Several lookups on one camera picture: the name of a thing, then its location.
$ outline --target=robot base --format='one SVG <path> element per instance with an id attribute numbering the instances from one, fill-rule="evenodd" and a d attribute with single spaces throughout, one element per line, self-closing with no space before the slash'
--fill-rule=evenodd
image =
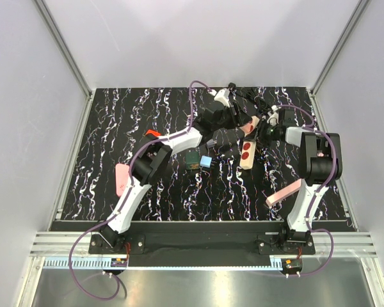
<path id="1" fill-rule="evenodd" d="M 121 236 L 116 240 L 112 248 L 98 233 L 91 236 L 89 254 L 126 254 L 125 243 L 129 243 L 131 250 L 130 254 L 143 254 L 145 246 L 145 236 L 142 234 Z"/>
<path id="2" fill-rule="evenodd" d="M 258 235 L 256 241 L 260 255 L 298 255 L 299 253 L 299 246 L 285 246 L 280 244 L 277 234 Z M 314 255 L 315 253 L 316 249 L 314 248 L 313 237 L 310 236 L 307 243 L 301 245 L 301 254 Z"/>

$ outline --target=black marble table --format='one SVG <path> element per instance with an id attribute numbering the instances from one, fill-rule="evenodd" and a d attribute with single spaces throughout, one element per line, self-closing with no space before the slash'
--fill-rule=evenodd
<path id="1" fill-rule="evenodd" d="M 306 88 L 254 88 L 270 104 L 294 104 L 314 115 Z M 203 88 L 193 92 L 195 116 L 212 100 Z M 249 115 L 254 106 L 234 97 Z M 97 89 L 76 165 L 68 188 L 62 220 L 98 221 L 115 207 L 115 165 L 129 163 L 137 142 L 148 129 L 169 134 L 186 126 L 189 113 L 187 88 Z M 296 112 L 296 121 L 304 123 Z M 298 179 L 298 149 L 277 142 L 259 148 L 253 169 L 239 168 L 243 132 L 219 130 L 218 144 L 209 155 L 213 169 L 188 171 L 185 152 L 175 155 L 162 179 L 142 200 L 137 221 L 265 221 L 285 219 L 296 195 L 269 209 L 266 197 Z M 345 219 L 337 186 L 325 194 L 316 219 Z"/>

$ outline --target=gray wall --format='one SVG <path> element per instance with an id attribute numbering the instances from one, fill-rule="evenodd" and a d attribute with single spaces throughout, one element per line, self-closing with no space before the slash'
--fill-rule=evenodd
<path id="1" fill-rule="evenodd" d="M 49 222 L 84 102 L 33 2 L 0 0 L 0 307 Z"/>
<path id="2" fill-rule="evenodd" d="M 46 0 L 92 87 L 311 86 L 358 0 Z"/>
<path id="3" fill-rule="evenodd" d="M 341 135 L 353 209 L 384 270 L 384 0 L 371 1 L 317 99 Z"/>

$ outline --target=light blue block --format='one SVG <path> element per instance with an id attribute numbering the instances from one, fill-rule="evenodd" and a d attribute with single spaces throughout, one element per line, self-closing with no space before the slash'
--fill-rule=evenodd
<path id="1" fill-rule="evenodd" d="M 202 158 L 200 159 L 200 165 L 206 168 L 211 168 L 211 162 L 212 162 L 212 158 L 207 157 L 206 155 L 203 155 Z"/>

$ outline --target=wooden block with red circles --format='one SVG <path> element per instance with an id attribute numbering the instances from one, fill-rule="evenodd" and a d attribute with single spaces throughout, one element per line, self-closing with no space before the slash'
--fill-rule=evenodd
<path id="1" fill-rule="evenodd" d="M 252 121 L 241 127 L 244 136 L 250 134 L 259 124 L 259 118 L 252 116 Z M 241 161 L 239 166 L 243 169 L 251 169 L 253 167 L 253 160 L 255 158 L 256 140 L 244 141 L 242 146 Z"/>

